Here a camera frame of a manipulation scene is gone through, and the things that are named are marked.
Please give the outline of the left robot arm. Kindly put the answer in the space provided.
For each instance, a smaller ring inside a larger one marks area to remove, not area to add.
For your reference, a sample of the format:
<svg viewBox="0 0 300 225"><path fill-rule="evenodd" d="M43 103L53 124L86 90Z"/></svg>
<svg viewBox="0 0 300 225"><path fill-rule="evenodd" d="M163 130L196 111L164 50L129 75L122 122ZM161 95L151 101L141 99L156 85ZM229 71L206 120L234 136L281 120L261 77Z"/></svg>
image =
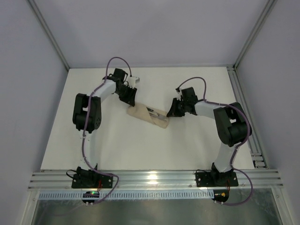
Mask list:
<svg viewBox="0 0 300 225"><path fill-rule="evenodd" d="M73 177L75 183L96 182L101 176L106 176L98 171L95 150L96 132L102 122L102 103L110 95L117 94L120 101L135 106L137 92L135 86L139 81L139 77L116 68L112 74L106 74L103 82L89 95L81 93L76 95L72 122L82 133L82 160Z"/></svg>

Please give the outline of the beige cloth napkin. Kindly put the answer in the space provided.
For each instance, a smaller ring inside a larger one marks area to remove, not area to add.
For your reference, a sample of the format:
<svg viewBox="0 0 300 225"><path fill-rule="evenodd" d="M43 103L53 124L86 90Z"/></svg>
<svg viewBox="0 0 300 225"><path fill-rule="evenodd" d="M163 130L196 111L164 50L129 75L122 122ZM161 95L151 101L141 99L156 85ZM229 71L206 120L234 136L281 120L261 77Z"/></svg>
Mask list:
<svg viewBox="0 0 300 225"><path fill-rule="evenodd" d="M160 128L167 128L168 127L169 118L168 118L167 121L153 118L149 115L148 110L147 110L146 107L154 109L155 111L157 111L158 113L160 113L162 115L165 115L165 116L167 115L167 112L165 112L165 111L162 111L162 110L159 110L159 109L156 109L156 108L153 108L153 107L147 106L145 104L141 104L141 103L136 103L134 107L129 106L127 108L127 114L132 116L132 117L135 117L139 120L143 120L143 121L148 122L150 124L156 125Z"/></svg>

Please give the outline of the knife with green handle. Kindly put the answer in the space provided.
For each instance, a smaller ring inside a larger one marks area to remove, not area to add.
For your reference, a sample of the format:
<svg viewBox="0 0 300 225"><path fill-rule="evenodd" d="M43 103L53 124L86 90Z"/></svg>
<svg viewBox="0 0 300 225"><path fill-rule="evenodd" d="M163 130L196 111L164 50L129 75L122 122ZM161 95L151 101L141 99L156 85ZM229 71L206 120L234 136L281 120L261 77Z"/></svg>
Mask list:
<svg viewBox="0 0 300 225"><path fill-rule="evenodd" d="M162 114L159 114L157 112L150 112L150 116L153 117L153 118L159 119L159 120L165 120L165 121L168 120L168 117L166 117Z"/></svg>

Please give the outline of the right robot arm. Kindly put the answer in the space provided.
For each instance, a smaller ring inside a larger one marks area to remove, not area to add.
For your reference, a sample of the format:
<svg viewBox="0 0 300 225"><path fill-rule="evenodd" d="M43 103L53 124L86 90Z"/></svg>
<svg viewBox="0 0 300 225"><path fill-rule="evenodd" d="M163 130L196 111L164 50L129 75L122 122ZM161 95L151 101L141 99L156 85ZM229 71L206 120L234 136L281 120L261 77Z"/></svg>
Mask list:
<svg viewBox="0 0 300 225"><path fill-rule="evenodd" d="M211 118L215 121L221 141L216 160L209 171L195 172L196 185L203 187L237 187L238 179L233 162L238 148L252 134L252 128L240 103L217 104L205 99L199 100L194 88L176 89L179 94L172 100L167 117L183 117L185 113Z"/></svg>

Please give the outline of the fork with green handle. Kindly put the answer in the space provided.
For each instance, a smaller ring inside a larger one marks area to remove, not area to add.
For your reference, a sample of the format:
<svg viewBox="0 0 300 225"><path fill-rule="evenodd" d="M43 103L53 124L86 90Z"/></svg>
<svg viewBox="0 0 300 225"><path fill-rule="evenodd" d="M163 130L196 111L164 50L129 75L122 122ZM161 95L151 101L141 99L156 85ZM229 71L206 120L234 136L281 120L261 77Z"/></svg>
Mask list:
<svg viewBox="0 0 300 225"><path fill-rule="evenodd" d="M148 107L146 107L147 108L147 110L148 110L148 113L150 113L150 112L157 112L157 111L155 111L154 109L151 109L151 108L148 108Z"/></svg>

